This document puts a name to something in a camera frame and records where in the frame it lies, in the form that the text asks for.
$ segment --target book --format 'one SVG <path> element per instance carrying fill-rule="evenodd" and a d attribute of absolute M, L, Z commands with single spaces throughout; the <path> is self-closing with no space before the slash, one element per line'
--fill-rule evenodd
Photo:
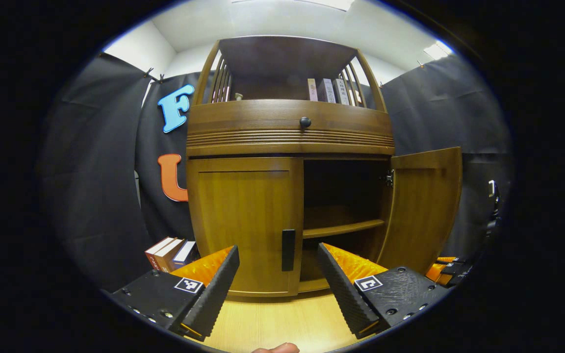
<path fill-rule="evenodd" d="M 173 257 L 173 266 L 178 269 L 184 265 L 190 264 L 199 257 L 195 241 L 186 241 L 182 249 Z"/>
<path fill-rule="evenodd" d="M 333 83 L 330 78 L 324 78 L 318 86 L 318 99 L 320 102 L 336 103 L 334 101 Z"/>
<path fill-rule="evenodd" d="M 334 93 L 337 98 L 337 103 L 350 105 L 350 99 L 348 99 L 348 92 L 346 92 L 346 85 L 340 78 L 334 79 Z"/>
<path fill-rule="evenodd" d="M 150 260 L 150 263 L 152 264 L 152 267 L 155 268 L 155 270 L 161 270 L 160 266 L 158 265 L 154 254 L 156 253 L 156 251 L 159 251 L 161 248 L 163 248 L 164 246 L 166 246 L 167 244 L 169 244 L 174 238 L 170 238 L 170 237 L 166 237 L 165 239 L 159 241 L 158 243 L 156 243 L 154 246 L 152 246 L 151 248 L 149 248 L 148 250 L 145 250 L 145 255 L 148 257 L 148 260 Z"/>
<path fill-rule="evenodd" d="M 175 270 L 171 259 L 179 252 L 184 244 L 184 239 L 174 239 L 171 243 L 164 246 L 164 248 L 156 251 L 154 257 L 163 272 L 171 272 Z"/>
<path fill-rule="evenodd" d="M 309 83 L 309 99 L 311 101 L 318 101 L 318 88 L 315 85 L 315 78 L 307 78 Z"/>

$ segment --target round drawer knob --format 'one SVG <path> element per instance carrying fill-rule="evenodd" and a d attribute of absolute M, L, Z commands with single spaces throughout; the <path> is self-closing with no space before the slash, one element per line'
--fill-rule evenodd
<path fill-rule="evenodd" d="M 302 127 L 311 126 L 311 119 L 307 118 L 306 116 L 303 116 L 302 118 L 300 118 L 300 126 Z"/>

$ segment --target wooden cabinet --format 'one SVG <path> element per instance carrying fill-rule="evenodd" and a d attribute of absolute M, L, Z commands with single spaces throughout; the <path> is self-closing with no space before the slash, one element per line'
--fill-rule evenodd
<path fill-rule="evenodd" d="M 206 87 L 216 57 L 213 85 Z M 375 109 L 362 95 L 354 106 L 309 101 L 307 78 L 343 78 L 350 92 L 359 89 L 353 59 L 370 83 Z M 236 92 L 244 100 L 234 101 Z M 311 125 L 300 125 L 302 117 Z M 316 261 L 321 242 L 425 273 L 450 233 L 461 190 L 460 149 L 392 157 L 389 115 L 357 49 L 298 37 L 220 40 L 202 70 L 189 119 L 195 239 L 202 255 L 240 248 L 231 295 L 327 288 Z"/>
<path fill-rule="evenodd" d="M 297 158 L 187 162 L 189 208 L 200 252 L 207 255 L 235 244 L 240 248 L 241 265 L 231 295 L 298 293 L 302 167 L 302 161 Z M 284 242 L 289 238 L 283 237 L 283 230 L 294 230 L 292 246 L 285 249 Z M 292 259 L 287 269 L 283 269 L 285 257 Z"/>

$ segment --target drawer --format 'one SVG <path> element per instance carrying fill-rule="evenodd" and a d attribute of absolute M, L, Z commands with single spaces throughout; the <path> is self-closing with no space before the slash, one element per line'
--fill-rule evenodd
<path fill-rule="evenodd" d="M 300 119 L 311 119 L 301 127 Z M 187 156 L 254 153 L 394 154 L 389 115 L 327 102 L 261 99 L 191 108 Z"/>

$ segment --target wooden floor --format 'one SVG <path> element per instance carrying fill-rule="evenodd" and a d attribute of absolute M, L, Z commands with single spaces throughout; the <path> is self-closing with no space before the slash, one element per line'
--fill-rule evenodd
<path fill-rule="evenodd" d="M 204 345 L 251 353 L 291 342 L 301 353 L 323 353 L 358 341 L 346 326 L 332 292 L 321 290 L 289 299 L 228 297 Z"/>

